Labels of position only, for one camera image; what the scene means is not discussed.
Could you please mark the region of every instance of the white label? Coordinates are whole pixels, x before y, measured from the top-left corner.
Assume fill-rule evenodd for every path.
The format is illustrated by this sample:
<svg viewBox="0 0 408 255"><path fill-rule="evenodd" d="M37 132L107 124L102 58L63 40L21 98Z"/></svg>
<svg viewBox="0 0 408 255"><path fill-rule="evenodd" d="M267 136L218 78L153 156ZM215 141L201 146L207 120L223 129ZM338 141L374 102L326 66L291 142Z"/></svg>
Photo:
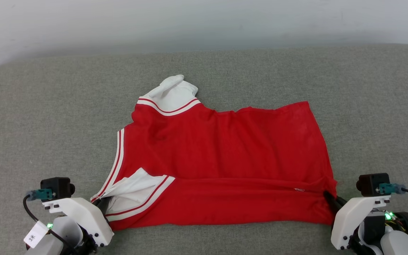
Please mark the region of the white label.
<svg viewBox="0 0 408 255"><path fill-rule="evenodd" d="M31 248L36 247L40 240L47 234L50 230L44 223L37 221L34 227L29 231L28 235L23 239L23 241L29 245Z"/></svg>

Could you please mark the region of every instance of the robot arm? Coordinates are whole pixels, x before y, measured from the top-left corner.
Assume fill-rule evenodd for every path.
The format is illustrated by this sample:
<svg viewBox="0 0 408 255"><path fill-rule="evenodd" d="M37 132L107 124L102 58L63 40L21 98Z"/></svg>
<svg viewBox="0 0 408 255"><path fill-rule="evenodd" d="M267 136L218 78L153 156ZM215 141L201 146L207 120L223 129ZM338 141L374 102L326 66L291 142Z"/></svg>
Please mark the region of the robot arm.
<svg viewBox="0 0 408 255"><path fill-rule="evenodd" d="M388 174L381 173L360 176L357 188L363 197L348 202L324 192L335 213L333 246L358 255L408 255L408 213L380 209L390 203L391 192L403 194L404 186L390 184Z"/></svg>
<svg viewBox="0 0 408 255"><path fill-rule="evenodd" d="M96 252L98 247L110 243L114 233L104 213L111 198L91 203L81 197L70 198L74 190L70 179L56 177L42 180L40 190L28 192L26 196L28 200L41 199L45 209L50 213L62 213L64 216L57 217L49 224L49 229L29 212L25 198L25 208L37 221L37 228L40 226L41 229L49 229L42 234L34 235L40 241L31 246L29 235L32 230L30 231L25 238L28 249L25 255L88 255Z"/></svg>

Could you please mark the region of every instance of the gray cushion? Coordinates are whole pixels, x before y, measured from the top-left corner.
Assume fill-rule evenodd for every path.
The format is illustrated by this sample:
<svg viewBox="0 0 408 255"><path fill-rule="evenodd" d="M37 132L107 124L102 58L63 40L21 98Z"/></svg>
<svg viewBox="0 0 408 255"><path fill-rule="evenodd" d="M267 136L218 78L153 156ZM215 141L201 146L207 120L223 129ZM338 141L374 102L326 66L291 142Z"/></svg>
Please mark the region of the gray cushion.
<svg viewBox="0 0 408 255"><path fill-rule="evenodd" d="M344 198L360 196L360 174L387 172L408 187L408 45L32 59L0 66L0 254L24 253L34 222L22 198L41 179L68 176L77 197L98 192L138 96L175 74L217 111L308 100ZM408 211L408 194L387 209ZM100 250L191 253L341 254L330 226L303 222L128 229Z"/></svg>

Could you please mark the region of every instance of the white wall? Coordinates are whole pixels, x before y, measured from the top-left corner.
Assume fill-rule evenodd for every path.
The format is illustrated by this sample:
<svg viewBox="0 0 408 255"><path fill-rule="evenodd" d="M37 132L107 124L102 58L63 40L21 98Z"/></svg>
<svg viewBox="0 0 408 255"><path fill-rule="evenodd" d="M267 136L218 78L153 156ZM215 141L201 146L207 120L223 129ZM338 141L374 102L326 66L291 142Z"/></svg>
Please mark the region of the white wall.
<svg viewBox="0 0 408 255"><path fill-rule="evenodd" d="M0 64L365 42L408 44L408 0L0 0Z"/></svg>

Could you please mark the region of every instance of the red jersey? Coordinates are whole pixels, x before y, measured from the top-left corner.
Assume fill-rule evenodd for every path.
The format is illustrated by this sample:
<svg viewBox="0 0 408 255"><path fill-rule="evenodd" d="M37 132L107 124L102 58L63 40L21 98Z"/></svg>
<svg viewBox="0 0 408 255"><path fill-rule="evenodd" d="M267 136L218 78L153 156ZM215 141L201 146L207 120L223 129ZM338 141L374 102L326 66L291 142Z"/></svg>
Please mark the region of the red jersey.
<svg viewBox="0 0 408 255"><path fill-rule="evenodd" d="M336 181L308 102L216 112L182 75L140 97L101 190L113 230L160 224L331 224Z"/></svg>

